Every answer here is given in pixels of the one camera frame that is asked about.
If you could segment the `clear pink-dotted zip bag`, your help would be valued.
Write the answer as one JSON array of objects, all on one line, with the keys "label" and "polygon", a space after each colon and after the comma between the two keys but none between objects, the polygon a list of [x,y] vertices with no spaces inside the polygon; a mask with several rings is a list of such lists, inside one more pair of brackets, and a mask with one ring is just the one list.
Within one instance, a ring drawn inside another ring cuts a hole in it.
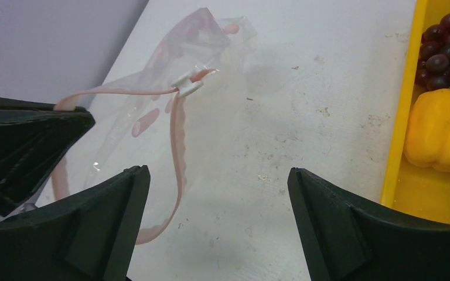
[{"label": "clear pink-dotted zip bag", "polygon": [[245,16],[216,19],[200,8],[165,35],[142,70],[63,98],[56,111],[83,107],[95,124],[53,170],[38,205],[147,166],[151,187],[136,243],[153,241],[216,160],[244,100],[244,61],[256,45]]}]

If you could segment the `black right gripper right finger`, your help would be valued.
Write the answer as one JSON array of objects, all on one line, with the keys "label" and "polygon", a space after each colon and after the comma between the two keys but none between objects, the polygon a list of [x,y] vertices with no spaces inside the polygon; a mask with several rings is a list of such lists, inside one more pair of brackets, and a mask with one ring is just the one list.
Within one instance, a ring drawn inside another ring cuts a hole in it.
[{"label": "black right gripper right finger", "polygon": [[292,168],[288,193],[312,280],[450,280],[450,224]]}]

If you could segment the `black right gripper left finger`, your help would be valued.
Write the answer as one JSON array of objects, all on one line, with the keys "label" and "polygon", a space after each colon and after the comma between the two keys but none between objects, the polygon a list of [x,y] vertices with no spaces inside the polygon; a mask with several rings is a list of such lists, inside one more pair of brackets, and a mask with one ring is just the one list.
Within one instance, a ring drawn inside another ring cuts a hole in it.
[{"label": "black right gripper left finger", "polygon": [[150,181],[134,166],[0,222],[0,280],[127,280]]}]

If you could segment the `yellow bell pepper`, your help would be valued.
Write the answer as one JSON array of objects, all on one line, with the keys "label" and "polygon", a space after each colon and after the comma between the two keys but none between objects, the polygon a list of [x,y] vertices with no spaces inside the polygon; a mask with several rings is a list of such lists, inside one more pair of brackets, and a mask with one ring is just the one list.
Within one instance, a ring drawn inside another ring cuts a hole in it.
[{"label": "yellow bell pepper", "polygon": [[414,166],[450,173],[450,89],[418,96],[409,113],[403,152]]}]

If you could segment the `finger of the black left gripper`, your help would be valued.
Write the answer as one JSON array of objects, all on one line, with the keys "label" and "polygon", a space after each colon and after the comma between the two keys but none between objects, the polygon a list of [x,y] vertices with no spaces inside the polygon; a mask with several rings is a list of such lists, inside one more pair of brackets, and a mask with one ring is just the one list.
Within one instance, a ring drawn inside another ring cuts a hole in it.
[{"label": "finger of the black left gripper", "polygon": [[0,97],[0,219],[37,195],[68,149],[94,124],[82,107]]}]

